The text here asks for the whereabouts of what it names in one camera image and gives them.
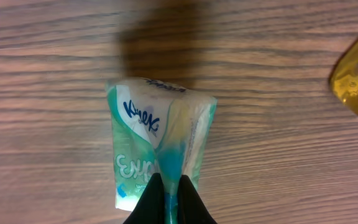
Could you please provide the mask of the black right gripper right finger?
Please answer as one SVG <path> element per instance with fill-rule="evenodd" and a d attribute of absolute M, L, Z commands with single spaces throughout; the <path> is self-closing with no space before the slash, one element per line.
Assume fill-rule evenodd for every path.
<path fill-rule="evenodd" d="M 179 224 L 217 224 L 187 175 L 181 176 L 177 199 Z"/>

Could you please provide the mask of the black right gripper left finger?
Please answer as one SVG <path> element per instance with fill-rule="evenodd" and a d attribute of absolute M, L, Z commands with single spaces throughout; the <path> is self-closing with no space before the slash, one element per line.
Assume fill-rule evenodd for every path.
<path fill-rule="evenodd" d="M 164 224 L 165 194 L 161 175 L 154 173 L 124 224 Z"/>

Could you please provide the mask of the Kleenex tissue pack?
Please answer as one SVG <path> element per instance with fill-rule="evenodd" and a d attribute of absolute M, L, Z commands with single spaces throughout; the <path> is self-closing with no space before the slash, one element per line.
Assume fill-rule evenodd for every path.
<path fill-rule="evenodd" d="M 164 222 L 177 223 L 177 190 L 198 186 L 217 100 L 180 85 L 128 78 L 106 85 L 111 111 L 115 206 L 133 211 L 154 173 L 163 182 Z"/>

